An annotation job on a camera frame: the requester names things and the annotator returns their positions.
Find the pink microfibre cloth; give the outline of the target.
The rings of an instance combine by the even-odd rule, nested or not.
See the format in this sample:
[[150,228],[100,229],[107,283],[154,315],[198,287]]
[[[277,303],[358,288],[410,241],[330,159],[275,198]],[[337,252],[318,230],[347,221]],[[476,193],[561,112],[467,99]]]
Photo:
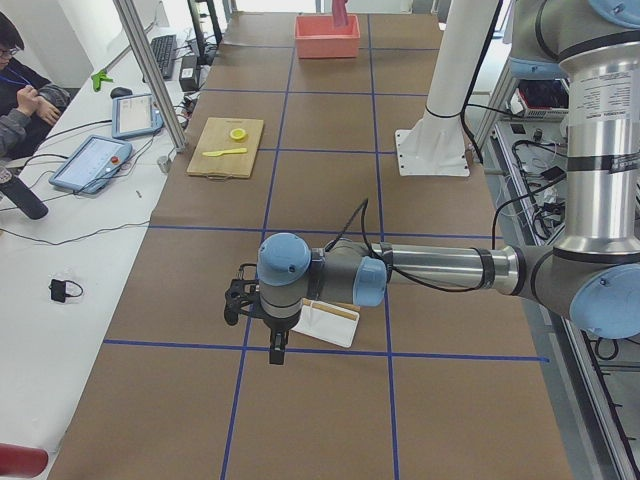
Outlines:
[[349,24],[347,5],[348,0],[332,0],[331,12],[335,28],[346,27]]

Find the black water bottle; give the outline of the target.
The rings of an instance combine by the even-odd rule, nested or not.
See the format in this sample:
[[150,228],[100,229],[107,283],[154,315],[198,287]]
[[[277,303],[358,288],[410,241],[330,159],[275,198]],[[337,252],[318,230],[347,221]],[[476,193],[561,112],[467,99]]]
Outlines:
[[4,166],[1,167],[1,193],[32,220],[41,219],[49,212],[48,207],[26,184]]

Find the white towel rack tray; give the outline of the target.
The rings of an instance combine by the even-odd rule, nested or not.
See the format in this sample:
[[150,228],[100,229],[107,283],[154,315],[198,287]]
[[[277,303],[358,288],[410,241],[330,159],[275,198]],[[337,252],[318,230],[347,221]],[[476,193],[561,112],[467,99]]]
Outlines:
[[293,330],[333,345],[350,348],[355,337],[359,318],[353,321],[310,309],[302,304],[299,321]]

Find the yellow plastic knife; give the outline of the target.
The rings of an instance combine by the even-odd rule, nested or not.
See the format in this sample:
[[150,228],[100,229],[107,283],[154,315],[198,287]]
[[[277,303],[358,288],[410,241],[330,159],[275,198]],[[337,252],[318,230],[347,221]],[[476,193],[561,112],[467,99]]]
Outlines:
[[248,149],[245,147],[241,147],[241,148],[224,149],[224,150],[216,150],[216,151],[206,151],[206,152],[202,152],[202,156],[215,158],[215,157],[221,157],[224,155],[240,155],[240,154],[246,154],[246,153],[248,153]]

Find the bamboo cutting board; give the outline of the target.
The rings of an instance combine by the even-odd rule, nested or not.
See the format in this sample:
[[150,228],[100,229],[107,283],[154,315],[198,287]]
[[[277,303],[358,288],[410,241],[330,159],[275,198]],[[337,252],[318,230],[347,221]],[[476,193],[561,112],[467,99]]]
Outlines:
[[264,129],[261,119],[207,119],[186,173],[209,178],[251,177]]

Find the yellow lemon slices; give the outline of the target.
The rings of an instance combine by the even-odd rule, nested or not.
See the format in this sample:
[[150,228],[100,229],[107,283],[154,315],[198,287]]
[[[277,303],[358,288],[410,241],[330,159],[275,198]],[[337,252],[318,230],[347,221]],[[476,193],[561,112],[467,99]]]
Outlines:
[[234,128],[229,132],[229,137],[235,142],[241,142],[247,137],[248,133],[244,128]]

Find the near blue teach pendant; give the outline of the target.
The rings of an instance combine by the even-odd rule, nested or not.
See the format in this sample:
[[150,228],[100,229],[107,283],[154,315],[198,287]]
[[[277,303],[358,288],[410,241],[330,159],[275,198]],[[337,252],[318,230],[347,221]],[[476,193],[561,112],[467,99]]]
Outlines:
[[91,135],[49,179],[55,188],[76,194],[101,190],[133,152],[130,142]]

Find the blue teach pendant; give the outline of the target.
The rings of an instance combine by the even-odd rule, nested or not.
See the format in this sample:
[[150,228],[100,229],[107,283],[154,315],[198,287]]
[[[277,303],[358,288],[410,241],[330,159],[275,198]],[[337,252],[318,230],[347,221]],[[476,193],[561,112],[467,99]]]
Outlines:
[[101,190],[133,152],[130,142],[91,135],[49,179],[55,188],[76,194]]
[[129,95],[112,100],[112,131],[116,139],[128,139],[157,132],[163,118],[151,94]]

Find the far blue teach pendant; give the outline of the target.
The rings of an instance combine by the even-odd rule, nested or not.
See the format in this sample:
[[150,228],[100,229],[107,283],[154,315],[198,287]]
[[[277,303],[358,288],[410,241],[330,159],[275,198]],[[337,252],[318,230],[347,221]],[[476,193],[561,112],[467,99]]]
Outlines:
[[151,94],[129,95],[112,100],[112,131],[116,139],[128,139],[157,132],[163,118]]

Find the black power adapter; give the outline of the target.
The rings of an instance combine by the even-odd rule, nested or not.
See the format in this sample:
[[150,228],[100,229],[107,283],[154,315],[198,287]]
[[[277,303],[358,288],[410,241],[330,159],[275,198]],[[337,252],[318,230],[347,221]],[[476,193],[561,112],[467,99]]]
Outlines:
[[196,55],[185,55],[181,58],[179,84],[183,92],[194,92],[199,89],[201,66]]

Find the red cylinder object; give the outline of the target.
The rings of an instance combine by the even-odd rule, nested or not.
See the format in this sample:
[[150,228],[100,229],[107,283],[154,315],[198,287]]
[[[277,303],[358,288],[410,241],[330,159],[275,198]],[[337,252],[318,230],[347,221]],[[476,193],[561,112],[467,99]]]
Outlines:
[[2,477],[34,478],[49,463],[48,452],[39,448],[2,443],[0,454]]

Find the black computer mouse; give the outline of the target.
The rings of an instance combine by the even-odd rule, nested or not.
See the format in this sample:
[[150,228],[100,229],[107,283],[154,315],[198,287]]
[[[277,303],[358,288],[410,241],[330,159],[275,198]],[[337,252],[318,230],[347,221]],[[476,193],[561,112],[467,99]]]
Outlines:
[[111,90],[110,92],[110,97],[112,99],[116,99],[116,98],[121,98],[121,97],[125,97],[125,96],[130,96],[132,95],[133,92],[131,89],[125,88],[125,87],[115,87]]

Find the pink plastic bin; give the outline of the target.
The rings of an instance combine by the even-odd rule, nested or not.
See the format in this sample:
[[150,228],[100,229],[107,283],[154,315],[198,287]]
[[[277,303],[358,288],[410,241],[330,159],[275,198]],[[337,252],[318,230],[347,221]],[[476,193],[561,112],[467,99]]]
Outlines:
[[297,55],[300,59],[356,58],[360,45],[360,27],[356,15],[347,15],[347,25],[336,27],[328,15],[300,15],[294,27]]

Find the black keyboard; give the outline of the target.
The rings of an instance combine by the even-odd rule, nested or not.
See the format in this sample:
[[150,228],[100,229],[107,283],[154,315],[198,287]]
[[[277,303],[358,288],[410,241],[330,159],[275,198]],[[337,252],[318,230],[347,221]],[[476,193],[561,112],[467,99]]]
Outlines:
[[150,42],[150,48],[162,78],[170,79],[174,70],[177,37],[175,35],[154,37]]

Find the green plastic clamp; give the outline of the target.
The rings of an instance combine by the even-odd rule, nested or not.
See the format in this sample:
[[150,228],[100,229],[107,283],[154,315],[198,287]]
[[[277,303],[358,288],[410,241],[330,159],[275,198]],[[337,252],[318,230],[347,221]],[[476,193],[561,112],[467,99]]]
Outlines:
[[92,88],[94,92],[99,92],[102,89],[103,83],[112,83],[113,79],[108,75],[106,69],[101,69],[91,75]]

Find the seated person dark jacket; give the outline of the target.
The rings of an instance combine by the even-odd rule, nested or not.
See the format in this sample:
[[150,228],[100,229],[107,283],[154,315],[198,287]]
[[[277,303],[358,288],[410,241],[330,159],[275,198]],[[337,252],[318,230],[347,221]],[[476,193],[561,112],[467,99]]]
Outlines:
[[15,56],[24,42],[1,14],[1,159],[31,156],[70,104],[70,93]]

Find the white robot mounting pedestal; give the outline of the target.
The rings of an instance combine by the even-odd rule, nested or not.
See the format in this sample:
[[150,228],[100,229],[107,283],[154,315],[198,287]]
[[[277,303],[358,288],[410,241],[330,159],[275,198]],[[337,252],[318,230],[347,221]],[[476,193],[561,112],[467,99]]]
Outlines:
[[423,117],[395,132],[402,176],[469,175],[463,109],[501,8],[497,0],[450,3]]

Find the aluminium side frame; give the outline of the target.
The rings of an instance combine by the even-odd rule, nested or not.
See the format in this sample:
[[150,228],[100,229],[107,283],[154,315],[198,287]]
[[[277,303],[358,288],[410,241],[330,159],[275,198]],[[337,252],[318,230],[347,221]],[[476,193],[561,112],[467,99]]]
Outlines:
[[549,310],[610,339],[639,331],[639,44],[571,53],[564,230],[530,290]]

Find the aluminium frame post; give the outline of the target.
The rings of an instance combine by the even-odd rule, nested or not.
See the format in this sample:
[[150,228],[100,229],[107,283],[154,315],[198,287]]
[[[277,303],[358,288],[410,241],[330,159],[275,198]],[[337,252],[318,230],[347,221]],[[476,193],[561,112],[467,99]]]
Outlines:
[[138,66],[158,104],[175,151],[181,153],[186,147],[186,137],[173,108],[172,100],[152,53],[134,2],[131,0],[114,0],[113,3]]

